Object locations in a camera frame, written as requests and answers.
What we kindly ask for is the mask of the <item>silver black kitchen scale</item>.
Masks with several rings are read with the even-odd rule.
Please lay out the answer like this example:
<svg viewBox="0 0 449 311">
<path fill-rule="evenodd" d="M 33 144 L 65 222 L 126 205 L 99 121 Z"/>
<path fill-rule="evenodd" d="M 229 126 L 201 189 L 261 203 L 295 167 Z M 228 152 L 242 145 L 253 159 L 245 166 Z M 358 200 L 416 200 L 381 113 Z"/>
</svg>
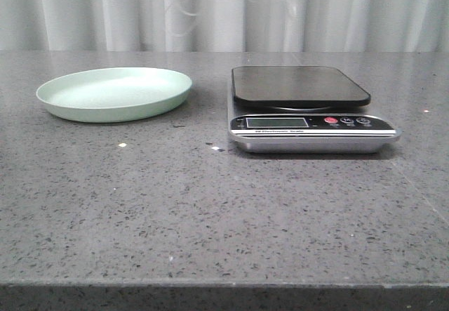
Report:
<svg viewBox="0 0 449 311">
<path fill-rule="evenodd" d="M 334 67 L 235 67 L 228 133 L 253 153 L 374 153 L 401 132 L 369 113 L 370 101 L 367 91 Z"/>
</svg>

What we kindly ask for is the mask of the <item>light green plate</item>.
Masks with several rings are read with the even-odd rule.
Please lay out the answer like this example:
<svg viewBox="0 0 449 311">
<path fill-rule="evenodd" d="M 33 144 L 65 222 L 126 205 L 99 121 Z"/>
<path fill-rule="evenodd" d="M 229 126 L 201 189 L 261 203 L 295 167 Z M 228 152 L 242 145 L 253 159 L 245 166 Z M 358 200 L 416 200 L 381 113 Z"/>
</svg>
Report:
<svg viewBox="0 0 449 311">
<path fill-rule="evenodd" d="M 113 67 L 48 81 L 37 98 L 51 114 L 86 123 L 154 117 L 180 106 L 193 85 L 187 75 L 149 67 Z"/>
</svg>

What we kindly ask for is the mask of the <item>white pleated curtain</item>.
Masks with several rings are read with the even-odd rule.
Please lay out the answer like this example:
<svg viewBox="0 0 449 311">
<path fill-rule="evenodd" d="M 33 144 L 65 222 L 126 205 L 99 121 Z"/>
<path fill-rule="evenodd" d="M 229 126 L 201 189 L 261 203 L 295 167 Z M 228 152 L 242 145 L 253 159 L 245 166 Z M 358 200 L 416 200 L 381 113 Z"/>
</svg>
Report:
<svg viewBox="0 0 449 311">
<path fill-rule="evenodd" d="M 209 36 L 165 33 L 157 0 L 1 0 L 1 48 L 212 51 Z M 228 51 L 446 52 L 448 0 L 307 0 L 302 31 L 232 41 Z"/>
</svg>

